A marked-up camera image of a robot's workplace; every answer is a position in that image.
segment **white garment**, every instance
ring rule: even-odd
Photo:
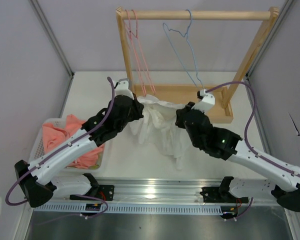
[[[143,118],[129,123],[132,134],[138,136],[140,144],[154,143],[161,154],[173,156],[181,170],[185,152],[192,145],[187,131],[175,125],[176,110],[185,105],[160,101],[152,95],[137,99],[144,105]]]

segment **gray wall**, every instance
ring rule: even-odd
[[[290,118],[300,133],[300,0],[295,2],[251,84],[272,154],[300,166],[300,136]]]
[[[0,0],[0,240],[10,240],[21,207],[4,203],[42,122],[58,117],[69,79],[27,0]],[[23,199],[18,188],[13,202]]]
[[[122,71],[124,62],[115,9],[267,11],[285,0],[39,0],[74,71]],[[153,71],[183,70],[162,29],[161,20],[139,23],[143,52]],[[188,21],[169,21],[184,30]],[[236,71],[260,21],[195,21],[190,41],[200,71]],[[194,69],[185,40],[172,34],[183,61]]]

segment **laundry basket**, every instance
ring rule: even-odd
[[[52,123],[55,127],[58,128],[65,128],[66,126],[66,119],[65,118],[49,118],[44,122],[45,123]],[[99,158],[97,160],[97,163],[95,166],[91,166],[88,169],[83,169],[83,168],[76,168],[76,167],[70,167],[67,166],[65,169],[62,170],[62,172],[66,173],[78,173],[78,174],[85,174],[85,173],[90,173],[90,174],[95,174],[95,173],[100,173],[104,170],[105,165],[106,165],[106,160],[107,160],[107,155],[109,151],[109,142],[107,142],[104,145],[104,150],[99,154]],[[30,158],[29,162],[36,160],[40,157],[45,155],[44,151],[44,144],[42,140],[42,128],[40,128],[39,133],[35,139],[33,148],[30,153]]]

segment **pink cloth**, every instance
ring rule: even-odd
[[[52,123],[44,123],[42,125],[42,141],[44,153],[49,153],[57,146],[62,144],[72,135],[74,135],[82,126],[85,121],[79,120],[73,114],[66,116],[65,128],[55,127]],[[70,163],[69,167],[75,167],[78,169],[88,169],[91,166],[95,166],[99,158],[99,153],[104,151],[105,145],[95,148],[92,151],[82,155],[74,162]]]

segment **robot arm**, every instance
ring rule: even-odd
[[[211,202],[213,199],[216,200],[212,201],[214,203],[236,203],[237,198],[259,197],[276,199],[284,208],[300,212],[300,167],[260,150],[257,150],[258,154],[254,154],[238,134],[210,123],[205,112],[213,107],[214,96],[202,90],[198,92],[198,98],[201,99],[198,103],[189,102],[183,109],[176,111],[175,125],[186,129],[193,146],[214,158],[243,165],[268,179],[225,177],[217,191],[211,187],[202,188],[204,201]],[[260,156],[266,157],[276,166]]]
[[[49,152],[29,164],[23,160],[15,164],[14,168],[18,179],[33,167],[37,167],[19,183],[31,207],[38,207],[46,203],[52,196],[85,195],[95,191],[98,183],[91,174],[76,177],[55,176],[78,157],[113,139],[129,122],[143,118],[144,106],[137,101],[128,86],[128,79],[121,79],[116,83],[116,97],[111,112],[97,130],[92,131],[104,118],[104,113],[109,109],[110,103],[108,108],[103,108],[97,115],[89,118],[81,129],[53,152]],[[54,155],[39,165],[51,154]]]

